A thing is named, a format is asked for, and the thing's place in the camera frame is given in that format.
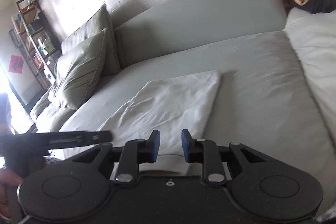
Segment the person's left hand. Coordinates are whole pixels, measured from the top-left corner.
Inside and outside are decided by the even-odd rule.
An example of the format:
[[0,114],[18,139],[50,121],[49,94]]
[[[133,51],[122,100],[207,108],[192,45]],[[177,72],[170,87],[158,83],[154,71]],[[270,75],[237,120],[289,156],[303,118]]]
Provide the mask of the person's left hand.
[[23,181],[23,179],[14,173],[12,170],[2,167],[1,168],[1,216],[5,219],[10,219],[10,206],[9,206],[9,189],[15,189]]

